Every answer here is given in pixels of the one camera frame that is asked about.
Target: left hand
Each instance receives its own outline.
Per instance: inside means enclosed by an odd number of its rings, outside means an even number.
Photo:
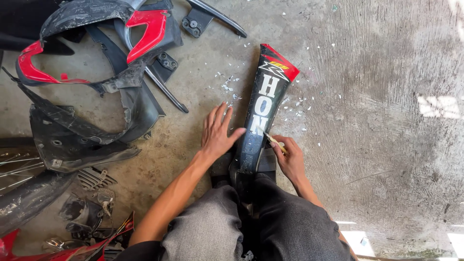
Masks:
[[[221,120],[226,106],[225,102],[222,102],[221,106],[215,106],[203,122],[201,151],[214,160],[226,153],[233,146],[234,142],[246,131],[245,128],[238,128],[230,137],[227,136],[233,108],[229,107],[224,119]]]

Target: jeans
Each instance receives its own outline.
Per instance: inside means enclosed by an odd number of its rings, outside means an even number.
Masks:
[[[323,208],[283,191],[261,173],[254,186],[261,246],[254,254],[260,260],[353,260],[348,244],[338,239],[337,223]],[[166,249],[162,260],[240,260],[244,236],[238,204],[229,185],[207,191],[171,221],[161,242]]]

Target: white letter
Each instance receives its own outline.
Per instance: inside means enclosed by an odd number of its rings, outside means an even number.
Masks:
[[[264,101],[266,102],[266,106],[264,107],[264,110],[261,111]],[[267,116],[269,111],[271,110],[271,106],[272,100],[269,97],[259,96],[255,103],[255,113],[261,116]]]
[[[261,89],[259,90],[259,94],[267,95],[269,97],[274,98],[274,92],[276,91],[277,82],[279,82],[279,78],[272,77],[272,83],[269,83],[271,80],[271,76],[265,74],[263,85],[261,85]],[[266,93],[267,87],[270,88],[269,93]]]
[[[251,123],[251,129],[250,129],[251,132],[253,134],[256,134],[256,129],[258,129],[258,135],[262,136],[267,120],[268,118],[260,117],[258,115],[253,115],[253,122]]]

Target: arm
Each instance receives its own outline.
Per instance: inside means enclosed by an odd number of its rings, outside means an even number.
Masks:
[[[150,207],[132,234],[129,246],[144,241],[160,241],[168,229],[169,222],[183,210],[203,174],[245,132],[246,129],[239,128],[227,137],[233,109],[230,107],[221,121],[226,106],[223,102],[221,106],[214,107],[205,118],[201,150]]]
[[[275,142],[271,142],[271,147],[273,148],[277,156],[277,161],[279,163],[280,169],[282,170],[284,175],[290,180],[298,196],[306,199],[307,201],[313,203],[318,207],[325,209],[322,205],[322,202],[317,198],[316,194],[314,193],[313,187],[311,186],[311,183],[309,182],[308,178],[304,173],[303,152],[301,151],[300,147],[298,147],[298,145],[292,138],[283,137],[281,135],[275,135],[272,137],[276,139],[278,142],[283,142],[285,144],[285,149],[288,152],[286,154],[282,153],[282,150],[280,149],[279,145]],[[340,232],[340,229],[338,229],[338,233],[340,234],[338,239],[348,244],[347,240]],[[358,260],[351,247],[350,253],[356,260]]]

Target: hand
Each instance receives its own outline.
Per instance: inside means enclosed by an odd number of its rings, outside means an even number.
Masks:
[[[284,148],[287,150],[287,153],[282,154],[279,144],[271,142],[271,147],[277,156],[277,161],[284,175],[287,176],[293,184],[303,178],[306,179],[304,174],[303,152],[296,142],[292,138],[281,135],[272,137],[278,142],[283,142],[285,144]]]
[[[203,122],[201,150],[209,157],[212,157],[213,161],[226,153],[246,131],[245,128],[238,128],[230,137],[227,137],[233,108],[229,107],[224,120],[221,120],[226,106],[225,102],[222,102],[221,106],[215,106]]]

